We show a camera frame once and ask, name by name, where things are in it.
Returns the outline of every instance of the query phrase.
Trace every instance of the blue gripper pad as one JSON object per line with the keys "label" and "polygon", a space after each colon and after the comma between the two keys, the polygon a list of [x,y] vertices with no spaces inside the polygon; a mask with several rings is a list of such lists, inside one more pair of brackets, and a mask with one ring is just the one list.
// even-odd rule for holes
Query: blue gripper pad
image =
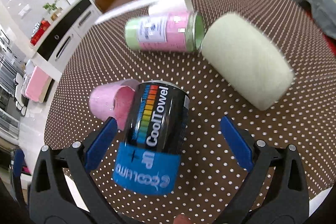
{"label": "blue gripper pad", "polygon": [[23,166],[23,162],[25,160],[25,154],[21,149],[17,149],[14,155],[14,163],[13,163],[13,175],[18,178],[21,176],[21,170]]}
{"label": "blue gripper pad", "polygon": [[229,116],[224,116],[222,118],[220,122],[220,128],[239,165],[250,172],[254,167],[254,163],[252,161],[253,152],[239,133],[238,129],[232,123],[232,120]]}
{"label": "blue gripper pad", "polygon": [[84,168],[86,172],[89,173],[91,170],[98,168],[101,159],[104,157],[117,132],[117,121],[113,118],[109,118],[85,153]]}

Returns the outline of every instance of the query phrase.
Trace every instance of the polka dot tablecloth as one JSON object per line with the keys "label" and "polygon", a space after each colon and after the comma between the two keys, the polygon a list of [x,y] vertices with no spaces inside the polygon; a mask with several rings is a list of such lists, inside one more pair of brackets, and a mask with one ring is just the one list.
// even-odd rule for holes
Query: polka dot tablecloth
{"label": "polka dot tablecloth", "polygon": [[[241,186],[247,172],[237,165],[219,122],[229,114],[240,128],[269,145],[297,146],[310,198],[334,183],[336,61],[321,30],[292,0],[192,0],[206,29],[235,11],[262,30],[282,50],[295,81],[270,109],[260,111],[240,96],[201,54],[133,52],[126,46],[128,19],[146,15],[140,8],[93,26],[67,64],[56,90],[45,129],[53,149],[82,141],[102,125],[88,108],[98,85],[127,78],[161,79],[190,96],[188,127],[174,191],[143,196],[112,179],[119,132],[91,175],[101,194],[118,212],[147,223],[172,223],[184,213],[193,223],[212,223]],[[263,202],[272,179],[270,169],[255,201]]]}

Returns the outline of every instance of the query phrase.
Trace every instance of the can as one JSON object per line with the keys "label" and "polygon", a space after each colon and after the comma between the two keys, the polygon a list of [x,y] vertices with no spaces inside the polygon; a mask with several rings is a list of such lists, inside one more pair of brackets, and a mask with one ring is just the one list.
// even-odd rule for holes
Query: can
{"label": "can", "polygon": [[138,85],[115,160],[116,183],[145,195],[173,190],[189,101],[184,90],[168,82]]}
{"label": "can", "polygon": [[174,12],[132,18],[125,25],[125,40],[131,50],[195,52],[205,35],[198,12]]}

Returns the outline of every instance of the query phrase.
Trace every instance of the cabinet handle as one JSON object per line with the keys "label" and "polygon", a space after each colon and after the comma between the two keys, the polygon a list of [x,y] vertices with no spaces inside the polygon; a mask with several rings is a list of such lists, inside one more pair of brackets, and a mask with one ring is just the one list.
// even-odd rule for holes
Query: cabinet handle
{"label": "cabinet handle", "polygon": [[91,16],[91,14],[92,14],[92,12],[89,11],[89,12],[83,17],[83,19],[78,23],[78,26],[81,27],[81,26],[84,24],[84,22]]}
{"label": "cabinet handle", "polygon": [[58,51],[58,53],[56,54],[56,59],[55,59],[55,61],[57,60],[57,59],[59,59],[60,58],[60,56],[61,56],[61,54],[63,53],[63,51],[64,51],[64,49],[66,48],[66,46],[69,44],[69,42],[71,41],[71,39],[73,38],[73,34],[71,35],[71,36],[69,36],[68,38],[67,38],[67,40],[65,40],[65,42],[64,42],[64,44],[62,45],[62,47],[61,47],[61,49]]}

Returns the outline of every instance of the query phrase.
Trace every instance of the plant pot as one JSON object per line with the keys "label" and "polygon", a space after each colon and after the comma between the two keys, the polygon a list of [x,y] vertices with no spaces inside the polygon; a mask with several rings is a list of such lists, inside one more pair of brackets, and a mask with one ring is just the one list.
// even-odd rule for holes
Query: plant pot
{"label": "plant pot", "polygon": [[55,12],[51,15],[51,20],[55,21],[59,15],[62,13],[63,9],[62,8],[57,8],[57,10],[55,10]]}

